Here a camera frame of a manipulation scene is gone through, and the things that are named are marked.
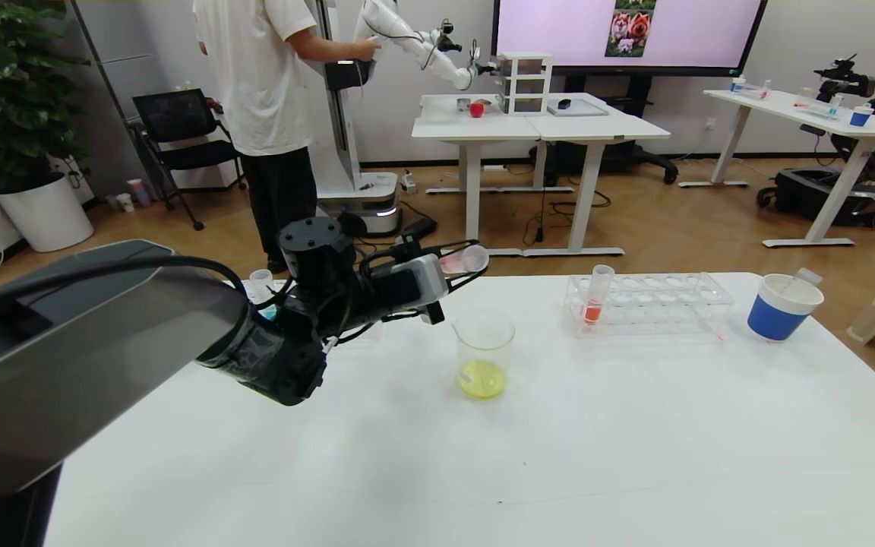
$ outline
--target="white planter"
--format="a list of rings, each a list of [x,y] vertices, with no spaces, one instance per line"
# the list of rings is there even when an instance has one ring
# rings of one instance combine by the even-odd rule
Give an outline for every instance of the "white planter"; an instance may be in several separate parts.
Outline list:
[[[93,225],[65,176],[32,190],[0,194],[0,205],[33,250],[41,253],[93,235]]]

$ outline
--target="orange liquid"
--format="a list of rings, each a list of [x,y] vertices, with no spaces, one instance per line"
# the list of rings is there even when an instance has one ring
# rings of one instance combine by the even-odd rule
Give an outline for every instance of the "orange liquid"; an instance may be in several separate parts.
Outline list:
[[[603,315],[603,308],[586,308],[587,323],[598,323],[600,321],[600,315]]]

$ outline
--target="white robotic arm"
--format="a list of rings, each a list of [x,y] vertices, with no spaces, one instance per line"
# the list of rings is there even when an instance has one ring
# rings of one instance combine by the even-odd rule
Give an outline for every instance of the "white robotic arm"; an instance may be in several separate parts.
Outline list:
[[[396,0],[364,0],[354,39],[374,37],[394,42],[417,59],[421,70],[430,70],[459,90],[469,89],[479,75],[479,67],[475,64],[480,53],[477,48],[472,48],[468,67],[458,68],[444,51],[461,51],[461,46],[455,46],[442,28],[431,32],[415,31],[396,13]]]

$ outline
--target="white t-shirt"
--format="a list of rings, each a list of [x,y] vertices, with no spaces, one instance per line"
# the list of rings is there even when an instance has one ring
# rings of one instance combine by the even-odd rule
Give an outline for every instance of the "white t-shirt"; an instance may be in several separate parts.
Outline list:
[[[302,62],[286,39],[315,25],[305,0],[194,0],[197,38],[239,152],[271,156],[312,143]]]

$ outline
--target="person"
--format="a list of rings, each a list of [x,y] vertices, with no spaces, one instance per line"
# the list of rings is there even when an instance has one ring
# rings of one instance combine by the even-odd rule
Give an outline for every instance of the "person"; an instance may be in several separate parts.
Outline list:
[[[282,273],[279,231],[316,214],[312,123],[299,59],[368,62],[380,46],[320,38],[305,0],[194,0],[194,24],[218,79],[268,269]]]

